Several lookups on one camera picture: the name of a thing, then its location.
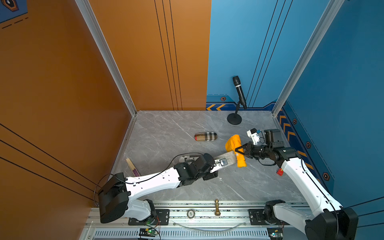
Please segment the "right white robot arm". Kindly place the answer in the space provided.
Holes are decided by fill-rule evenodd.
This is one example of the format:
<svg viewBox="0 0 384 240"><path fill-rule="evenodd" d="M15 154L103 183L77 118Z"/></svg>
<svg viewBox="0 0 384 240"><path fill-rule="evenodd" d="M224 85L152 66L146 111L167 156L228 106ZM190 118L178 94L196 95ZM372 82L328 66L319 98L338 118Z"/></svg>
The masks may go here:
<svg viewBox="0 0 384 240"><path fill-rule="evenodd" d="M306 214L279 200L266 203L267 218L286 222L304 233L309 240L353 240L358 215L340 204L308 170L300 154L283 142L254 145L252 142L235 149L247 158L270 159L288 175L304 196L312 213Z"/></svg>

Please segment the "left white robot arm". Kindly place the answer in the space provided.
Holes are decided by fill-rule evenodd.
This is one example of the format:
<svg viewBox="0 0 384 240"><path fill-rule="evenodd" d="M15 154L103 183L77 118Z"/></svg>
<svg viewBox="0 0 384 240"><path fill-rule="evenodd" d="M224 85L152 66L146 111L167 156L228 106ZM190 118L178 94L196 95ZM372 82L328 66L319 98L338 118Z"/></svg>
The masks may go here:
<svg viewBox="0 0 384 240"><path fill-rule="evenodd" d="M216 178L218 171L227 166L227 159L214 159L203 154L195 160L178 163L163 172L126 178L123 173L112 175L98 192L100 222L111 223L120 218L134 218L150 224L157 217L153 201L140 198L167 189L176 189Z"/></svg>

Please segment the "yellow microfibre cloth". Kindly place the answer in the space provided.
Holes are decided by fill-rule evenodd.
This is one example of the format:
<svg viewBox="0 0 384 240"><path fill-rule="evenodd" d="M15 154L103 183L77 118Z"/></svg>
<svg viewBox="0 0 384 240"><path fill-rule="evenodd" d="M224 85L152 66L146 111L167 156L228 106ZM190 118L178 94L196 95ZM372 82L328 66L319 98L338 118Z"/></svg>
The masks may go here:
<svg viewBox="0 0 384 240"><path fill-rule="evenodd" d="M239 135L233 135L232 137L229 138L229 140L225 144L225 148L227 152L230 152L230 151L234 152L237 158L238 168L245 168L247 167L247 163L243 155L243 152L240 149L241 146L242 146L242 143Z"/></svg>

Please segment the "grey eyeglass case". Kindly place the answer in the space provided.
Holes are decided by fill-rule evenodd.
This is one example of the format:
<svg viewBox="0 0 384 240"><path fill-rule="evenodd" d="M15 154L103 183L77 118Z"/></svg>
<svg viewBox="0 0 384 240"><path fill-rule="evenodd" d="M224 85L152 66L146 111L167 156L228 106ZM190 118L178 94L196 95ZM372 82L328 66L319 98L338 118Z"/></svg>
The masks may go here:
<svg viewBox="0 0 384 240"><path fill-rule="evenodd" d="M228 165L226 167L237 164L237 156L235 155L234 151L230 151L230 152L227 152L225 154L214 157L214 160L218 160L218 159L222 159L222 158L226 158L228 161Z"/></svg>

